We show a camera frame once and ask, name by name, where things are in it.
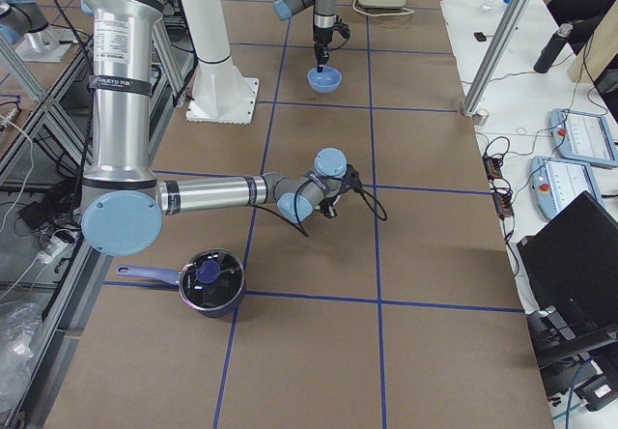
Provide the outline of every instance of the white table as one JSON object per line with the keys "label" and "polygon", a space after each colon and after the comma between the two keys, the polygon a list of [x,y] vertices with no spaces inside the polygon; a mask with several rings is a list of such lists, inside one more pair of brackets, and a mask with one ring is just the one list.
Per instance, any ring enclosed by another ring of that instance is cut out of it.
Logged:
{"label": "white table", "polygon": [[[483,0],[442,1],[442,12],[449,39],[466,92],[491,41],[488,39],[484,43],[479,43],[473,33],[483,32],[487,36],[493,35],[506,9],[502,0],[496,0],[494,9],[485,11],[481,8],[482,2]],[[543,0],[531,0],[492,78],[499,78],[507,73],[532,72],[541,49],[556,29],[557,25]],[[567,68],[575,59],[568,46],[558,56],[556,63],[570,55],[565,63],[550,69],[548,73],[526,73],[492,81],[479,103],[479,108],[489,110],[490,118],[484,126],[476,127],[476,131],[487,136],[490,141],[500,135],[506,136],[511,141],[511,151],[528,153],[533,149],[537,131],[548,127],[548,114],[554,108],[571,107],[573,110],[603,113],[586,98],[592,85],[580,83],[576,86],[567,75]],[[604,105],[596,90],[593,89],[590,96],[594,102]],[[606,118],[613,137],[618,138],[618,125],[611,114],[607,113]],[[478,142],[480,151],[484,151],[487,145],[486,138],[479,135]],[[504,152],[505,147],[505,141],[496,141],[489,152],[490,154]],[[533,154],[527,157],[508,155],[505,158],[502,173],[513,190],[517,191],[525,185],[530,174],[530,160],[535,156],[549,156],[553,148],[554,143],[549,133],[543,131],[534,145]],[[593,170],[602,193],[615,194],[618,191],[618,169],[606,170],[595,167]],[[604,204],[609,213],[618,219],[618,199],[605,199]],[[524,236],[536,234],[547,224],[536,205],[530,186],[524,187],[517,196],[514,211],[516,227],[513,243]],[[506,220],[505,224],[507,231],[513,227],[512,220]],[[526,311],[533,310],[536,302],[531,295],[525,273],[518,275],[517,283],[524,308]],[[565,407],[566,404],[563,403],[552,411],[557,415],[563,412]],[[616,421],[618,421],[618,403],[614,402],[595,413],[589,413],[582,408],[573,411],[570,427],[613,429]],[[563,427],[564,417],[556,420],[555,426]]]}

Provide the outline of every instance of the saucepan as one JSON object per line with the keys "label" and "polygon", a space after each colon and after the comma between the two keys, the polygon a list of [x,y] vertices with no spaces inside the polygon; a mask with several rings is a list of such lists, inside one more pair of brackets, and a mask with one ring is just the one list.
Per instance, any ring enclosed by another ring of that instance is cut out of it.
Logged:
{"label": "saucepan", "polygon": [[198,253],[184,265],[181,272],[120,265],[116,274],[176,285],[184,303],[209,318],[220,318],[233,312],[246,291],[242,262],[223,248]]}

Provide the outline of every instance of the black bottle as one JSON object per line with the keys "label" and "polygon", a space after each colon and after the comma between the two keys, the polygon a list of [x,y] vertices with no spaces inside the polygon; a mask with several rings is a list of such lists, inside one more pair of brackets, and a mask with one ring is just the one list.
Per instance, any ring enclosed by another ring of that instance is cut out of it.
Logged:
{"label": "black bottle", "polygon": [[564,44],[567,43],[569,39],[569,35],[573,30],[573,24],[571,23],[563,23],[558,28],[551,38],[549,38],[548,45],[546,45],[541,51],[541,55],[539,56],[539,60],[534,64],[534,71],[538,73],[547,73],[551,68],[551,65],[555,62],[558,54],[564,47]]}

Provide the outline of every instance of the white pillar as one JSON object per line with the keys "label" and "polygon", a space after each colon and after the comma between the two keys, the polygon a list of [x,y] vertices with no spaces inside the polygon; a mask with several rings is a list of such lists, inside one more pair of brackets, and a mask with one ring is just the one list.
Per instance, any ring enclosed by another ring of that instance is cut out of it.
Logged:
{"label": "white pillar", "polygon": [[221,0],[183,0],[183,8],[200,58],[186,119],[250,123],[259,81],[244,78],[232,61]]}

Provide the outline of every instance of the pot handle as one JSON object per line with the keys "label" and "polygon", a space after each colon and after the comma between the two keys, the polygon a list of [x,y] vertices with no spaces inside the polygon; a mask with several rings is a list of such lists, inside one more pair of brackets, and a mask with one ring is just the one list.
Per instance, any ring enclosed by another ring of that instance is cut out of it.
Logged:
{"label": "pot handle", "polygon": [[180,275],[174,270],[164,268],[138,267],[135,265],[120,265],[116,269],[118,276],[143,277],[146,279],[156,279],[174,286],[178,286]]}

